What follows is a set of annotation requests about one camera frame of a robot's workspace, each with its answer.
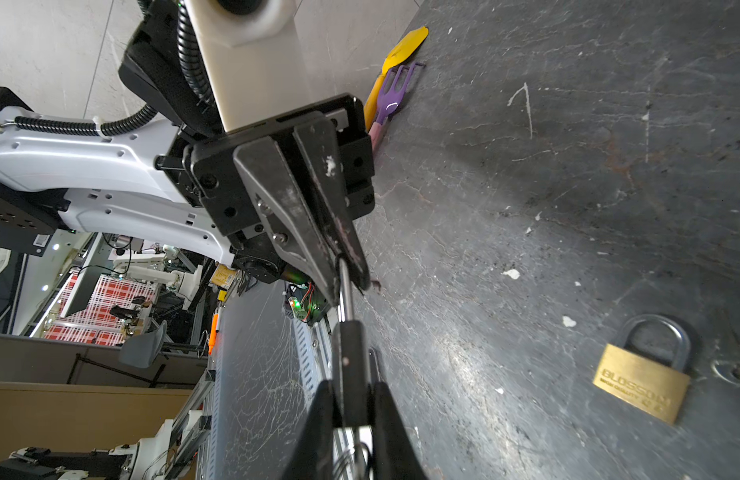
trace scratched tabletop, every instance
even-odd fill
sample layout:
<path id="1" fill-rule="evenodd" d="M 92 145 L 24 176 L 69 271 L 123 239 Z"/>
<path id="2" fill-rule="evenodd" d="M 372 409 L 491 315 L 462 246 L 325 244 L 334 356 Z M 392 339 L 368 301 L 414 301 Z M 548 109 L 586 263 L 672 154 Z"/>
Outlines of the scratched tabletop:
<path id="1" fill-rule="evenodd" d="M 357 302 L 430 478 L 740 478 L 740 1 L 431 0 L 357 222 Z M 592 384 L 629 318 L 691 333 L 669 426 Z M 668 359 L 667 330 L 635 348 Z"/>

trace white floor tile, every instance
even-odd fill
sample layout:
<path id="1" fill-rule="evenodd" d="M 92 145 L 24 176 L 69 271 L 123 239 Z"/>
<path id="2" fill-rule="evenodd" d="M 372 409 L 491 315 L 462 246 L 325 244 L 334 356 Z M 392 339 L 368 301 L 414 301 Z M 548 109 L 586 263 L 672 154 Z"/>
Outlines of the white floor tile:
<path id="1" fill-rule="evenodd" d="M 117 74 L 127 43 L 142 18 L 135 0 L 114 0 L 85 118 L 98 115 L 107 121 L 120 120 L 144 106 L 144 101 L 128 90 Z"/>
<path id="2" fill-rule="evenodd" d="M 82 117 L 111 1 L 0 2 L 0 86 L 38 112 Z"/>
<path id="3" fill-rule="evenodd" d="M 295 25 L 315 98 L 364 101 L 417 9 L 414 0 L 303 0 Z"/>

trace pink handle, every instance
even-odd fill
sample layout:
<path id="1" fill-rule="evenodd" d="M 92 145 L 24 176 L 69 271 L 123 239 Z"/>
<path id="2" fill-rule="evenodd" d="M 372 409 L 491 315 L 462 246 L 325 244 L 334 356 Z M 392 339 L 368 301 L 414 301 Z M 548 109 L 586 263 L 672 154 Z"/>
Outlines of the pink handle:
<path id="1" fill-rule="evenodd" d="M 374 121 L 368 133 L 370 135 L 370 142 L 372 142 L 372 150 L 375 152 L 375 147 L 381 142 L 381 124 Z"/>

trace red wire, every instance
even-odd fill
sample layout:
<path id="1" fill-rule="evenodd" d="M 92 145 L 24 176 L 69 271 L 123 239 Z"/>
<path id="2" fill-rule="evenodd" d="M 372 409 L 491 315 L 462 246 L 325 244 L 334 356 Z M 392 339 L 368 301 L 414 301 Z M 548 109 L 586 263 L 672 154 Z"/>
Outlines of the red wire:
<path id="1" fill-rule="evenodd" d="M 302 320 L 302 322 L 307 323 L 308 317 L 311 316 L 311 299 L 314 298 L 314 283 L 309 282 L 308 283 L 308 290 L 306 291 L 306 294 L 303 296 L 303 304 L 306 304 L 306 297 L 308 297 L 308 306 L 306 307 L 306 318 Z"/>

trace padlock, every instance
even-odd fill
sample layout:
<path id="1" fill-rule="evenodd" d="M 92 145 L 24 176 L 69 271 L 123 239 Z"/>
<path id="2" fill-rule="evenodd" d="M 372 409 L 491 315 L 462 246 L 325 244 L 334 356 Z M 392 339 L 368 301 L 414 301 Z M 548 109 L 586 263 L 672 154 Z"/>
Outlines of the padlock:
<path id="1" fill-rule="evenodd" d="M 633 331 L 648 322 L 662 323 L 676 335 L 678 345 L 671 367 L 625 349 Z M 594 385 L 673 425 L 690 383 L 690 377 L 684 374 L 690 348 L 690 337 L 677 322 L 663 315 L 635 316 L 605 347 Z"/>

